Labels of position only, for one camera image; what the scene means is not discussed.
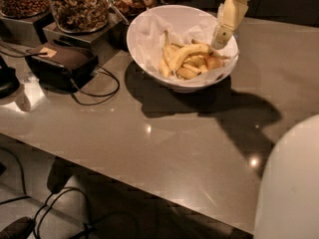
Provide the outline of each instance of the cable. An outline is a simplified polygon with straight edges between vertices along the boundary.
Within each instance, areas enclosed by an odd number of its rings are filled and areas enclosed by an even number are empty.
[[[86,224],[86,223],[83,223],[83,225],[84,225],[84,228],[85,228],[84,231],[81,231],[80,233],[78,233],[78,234],[76,234],[76,235],[70,237],[70,239],[78,239],[78,238],[81,238],[82,236],[85,236],[86,239],[89,239],[89,235],[90,235],[92,232],[97,231],[97,229],[96,229],[95,227],[89,228],[89,227],[88,227],[88,224]]]
[[[101,65],[97,65],[97,67],[103,70],[103,72],[98,71],[99,73],[104,74],[104,75],[109,76],[109,77],[111,77],[112,79],[114,79],[114,80],[116,81],[116,83],[117,83],[117,86],[116,86],[116,88],[115,88],[113,91],[111,91],[111,92],[109,92],[109,93],[107,93],[107,94],[102,94],[102,95],[91,94],[91,93],[87,93],[87,92],[82,91],[82,90],[77,86],[77,84],[75,83],[75,81],[74,81],[72,78],[70,78],[70,80],[71,80],[73,86],[74,86],[74,87],[77,89],[77,91],[79,91],[80,93],[82,93],[82,94],[84,94],[84,95],[87,95],[87,96],[90,96],[90,97],[94,97],[94,98],[105,98],[105,97],[107,97],[106,99],[104,99],[104,100],[102,100],[102,101],[100,101],[100,102],[90,103],[90,104],[84,104],[84,103],[81,103],[81,102],[77,99],[77,97],[76,97],[74,94],[72,94],[72,98],[73,98],[78,104],[80,104],[80,105],[82,105],[82,106],[95,106],[95,105],[101,104],[101,103],[103,103],[103,102],[109,100],[111,97],[113,97],[113,96],[117,93],[117,91],[120,89],[120,85],[121,85],[121,84],[120,84],[120,81],[119,81],[119,79],[118,79],[114,74],[112,74],[110,71],[108,71],[107,69],[105,69],[105,68],[102,67]]]
[[[61,196],[63,196],[64,194],[66,194],[66,193],[68,193],[68,192],[70,192],[70,191],[78,191],[78,192],[82,193],[82,194],[85,196],[85,198],[86,198],[87,208],[89,207],[89,199],[88,199],[88,196],[87,196],[87,195],[85,194],[85,192],[83,192],[81,189],[79,189],[79,188],[77,188],[77,187],[65,187],[63,190],[65,190],[65,191],[61,192],[61,193],[53,200],[53,202],[52,202],[50,205],[48,205],[48,202],[49,202],[50,198],[55,195],[54,193],[51,193],[51,194],[47,197],[45,203],[44,203],[44,204],[41,206],[41,208],[36,212],[36,214],[35,214],[35,216],[34,216],[34,221],[36,221],[36,219],[37,219],[37,217],[39,216],[40,212],[41,212],[45,207],[49,207],[49,208],[45,211],[45,213],[43,214],[43,216],[41,217],[41,219],[40,219],[38,225],[37,225],[37,226],[34,226],[34,228],[33,228],[33,235],[35,236],[36,239],[41,239],[41,236],[40,236],[40,227],[41,227],[41,224],[42,224],[44,218],[45,218],[45,217],[47,216],[47,214],[51,211],[51,209],[53,208],[54,204],[55,204],[55,203],[59,200],[59,198],[60,198]],[[91,213],[90,213],[90,211],[89,211],[89,208],[87,209],[87,212],[88,212],[88,220],[89,220],[89,223],[92,223],[92,222],[91,222]],[[94,228],[88,229],[88,224],[86,224],[86,223],[84,223],[84,227],[85,227],[85,231],[82,232],[83,235],[85,235],[86,233],[88,234],[88,233],[91,233],[91,232],[95,231]]]
[[[28,195],[18,196],[18,197],[15,197],[15,198],[11,198],[11,199],[2,201],[2,202],[0,202],[0,205],[6,204],[6,203],[15,202],[15,201],[18,201],[18,200],[28,199],[28,198],[31,198],[31,197],[28,196]]]
[[[27,190],[26,190],[26,183],[25,183],[25,176],[24,176],[24,170],[23,170],[23,166],[19,160],[19,158],[16,156],[15,153],[13,153],[10,149],[5,148],[0,146],[0,149],[2,151],[5,151],[6,153],[9,153],[10,155],[12,155],[14,157],[14,159],[16,160],[16,162],[18,163],[19,169],[20,169],[20,176],[21,176],[21,183],[22,183],[22,191],[24,193],[23,196],[18,196],[15,198],[11,198],[8,200],[4,200],[0,202],[0,205],[6,204],[6,203],[10,203],[10,202],[14,202],[14,201],[18,201],[18,200],[22,200],[22,199],[27,199],[30,198],[30,196],[27,195]]]
[[[34,53],[34,54],[26,54],[22,51],[19,51],[11,46],[8,46],[8,45],[5,45],[3,44],[2,42],[0,42],[0,47],[10,51],[10,52],[14,52],[14,53],[17,53],[17,54],[20,54],[20,55],[13,55],[13,54],[10,54],[10,53],[7,53],[7,52],[4,52],[2,50],[0,50],[0,53],[3,54],[3,55],[6,55],[6,56],[9,56],[9,57],[12,57],[12,58],[26,58],[26,57],[30,57],[30,56],[36,56],[36,55],[47,55],[48,53],[47,52],[41,52],[41,53]]]

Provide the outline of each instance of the black device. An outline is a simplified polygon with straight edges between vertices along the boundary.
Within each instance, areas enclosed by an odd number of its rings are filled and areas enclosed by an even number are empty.
[[[19,89],[16,70],[10,68],[0,55],[0,99],[4,99]]]
[[[26,62],[39,79],[50,88],[75,93],[92,78],[98,57],[84,48],[73,47],[60,40],[47,42],[28,51]]]

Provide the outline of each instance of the white bowl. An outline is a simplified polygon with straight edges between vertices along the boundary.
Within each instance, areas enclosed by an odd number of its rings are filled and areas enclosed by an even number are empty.
[[[238,60],[236,40],[231,37],[219,52],[230,56],[220,69],[212,70],[191,80],[166,78],[160,74],[158,64],[164,42],[164,30],[170,39],[190,43],[191,39],[211,43],[217,19],[196,8],[182,5],[163,5],[140,14],[130,25],[127,35],[129,52],[135,62],[163,86],[180,93],[190,93],[216,84],[234,70]]]

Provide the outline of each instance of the table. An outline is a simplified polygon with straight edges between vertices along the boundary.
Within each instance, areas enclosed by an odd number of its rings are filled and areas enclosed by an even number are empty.
[[[231,77],[194,94],[161,87],[119,51],[104,67],[121,89],[98,106],[41,89],[23,59],[5,57],[22,88],[1,101],[0,132],[253,233],[273,145],[319,114],[319,29],[246,18],[236,39]],[[84,88],[114,86],[97,75]]]

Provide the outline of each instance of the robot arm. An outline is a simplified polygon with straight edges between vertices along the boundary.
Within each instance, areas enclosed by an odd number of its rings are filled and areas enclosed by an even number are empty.
[[[248,10],[249,0],[225,0],[218,9],[218,24],[213,33],[212,46],[222,49],[240,25]]]

